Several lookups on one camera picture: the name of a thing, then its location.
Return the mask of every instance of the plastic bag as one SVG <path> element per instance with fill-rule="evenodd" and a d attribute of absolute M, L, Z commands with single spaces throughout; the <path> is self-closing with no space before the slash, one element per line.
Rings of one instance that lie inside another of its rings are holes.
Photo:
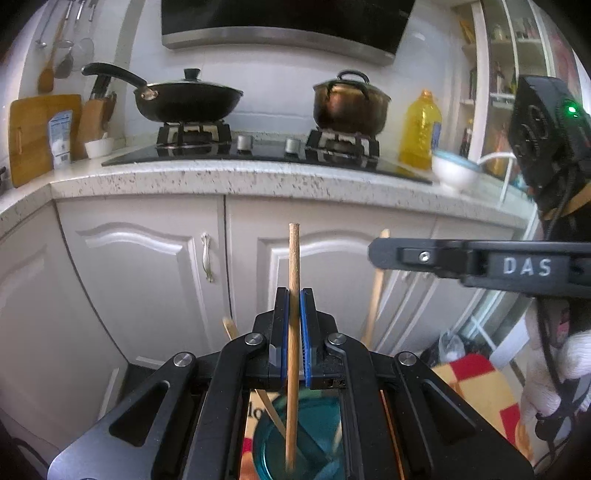
<path fill-rule="evenodd" d="M 439 363 L 448 364 L 466 356 L 462 339 L 449 330 L 439 336 Z"/>

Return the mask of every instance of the black frying pan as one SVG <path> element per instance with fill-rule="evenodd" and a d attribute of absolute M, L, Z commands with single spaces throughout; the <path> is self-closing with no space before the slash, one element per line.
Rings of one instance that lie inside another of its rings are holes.
<path fill-rule="evenodd" d="M 149 120 L 166 123 L 209 123 L 228 116 L 242 97 L 242 92 L 197 78 L 199 69 L 185 69 L 184 80 L 150 83 L 109 63 L 89 63 L 82 75 L 104 75 L 135 87 L 135 104 Z"/>

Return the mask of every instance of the gas stove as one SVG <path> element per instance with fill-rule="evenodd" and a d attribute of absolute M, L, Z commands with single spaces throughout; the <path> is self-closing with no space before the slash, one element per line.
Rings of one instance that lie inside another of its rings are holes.
<path fill-rule="evenodd" d="M 377 140 L 361 134 L 314 129 L 306 143 L 297 138 L 254 140 L 251 135 L 238 135 L 232 140 L 230 127 L 224 122 L 165 124 L 158 132 L 155 145 L 111 158 L 102 165 L 163 160 L 279 161 L 371 171 L 431 183 L 426 175 L 411 171 L 402 164 L 380 159 Z"/>

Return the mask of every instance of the stove knob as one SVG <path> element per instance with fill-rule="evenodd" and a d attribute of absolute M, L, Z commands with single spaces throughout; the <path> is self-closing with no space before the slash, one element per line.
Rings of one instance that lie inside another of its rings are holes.
<path fill-rule="evenodd" d="M 288 155 L 299 155 L 301 141 L 297 138 L 288 138 L 285 141 L 285 153 Z"/>
<path fill-rule="evenodd" d="M 238 135 L 236 147 L 239 152 L 250 152 L 252 150 L 252 135 Z"/>

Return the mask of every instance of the pan lid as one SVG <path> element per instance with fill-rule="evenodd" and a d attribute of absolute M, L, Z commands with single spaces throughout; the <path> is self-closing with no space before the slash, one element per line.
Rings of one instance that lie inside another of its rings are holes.
<path fill-rule="evenodd" d="M 230 90 L 234 90 L 236 92 L 239 92 L 241 95 L 244 93 L 241 90 L 237 90 L 235 88 L 232 87 L 228 87 L 226 85 L 220 85 L 218 83 L 212 83 L 212 82 L 204 82 L 202 80 L 200 80 L 199 77 L 199 73 L 201 73 L 200 69 L 184 69 L 184 74 L 185 74 L 185 78 L 181 79 L 181 80 L 171 80 L 169 82 L 157 82 L 157 83 L 149 83 L 148 87 L 156 87 L 158 85 L 167 85 L 167 84 L 179 84 L 179 83 L 195 83 L 197 85 L 211 85 L 214 87 L 220 87 L 220 88 L 225 88 L 225 89 L 230 89 Z"/>
<path fill-rule="evenodd" d="M 359 81 L 359 80 L 351 80 L 351 79 L 344 79 L 343 77 L 345 75 L 355 75 L 357 77 L 360 77 L 363 81 Z M 333 89 L 333 87 L 337 86 L 337 85 L 349 85 L 351 87 L 355 87 L 359 90 L 362 91 L 369 91 L 369 92 L 375 92 L 379 95 L 382 95 L 384 97 L 386 97 L 388 100 L 390 100 L 390 97 L 388 95 L 386 95 L 382 90 L 380 90 L 379 88 L 377 88 L 375 85 L 372 85 L 369 82 L 369 77 L 364 74 L 363 72 L 360 72 L 359 70 L 343 70 L 342 72 L 339 72 L 339 74 L 336 76 L 335 79 L 332 80 L 327 80 L 323 83 L 319 83 L 318 85 L 314 85 L 314 88 L 318 88 L 318 87 L 327 87 L 329 90 Z"/>

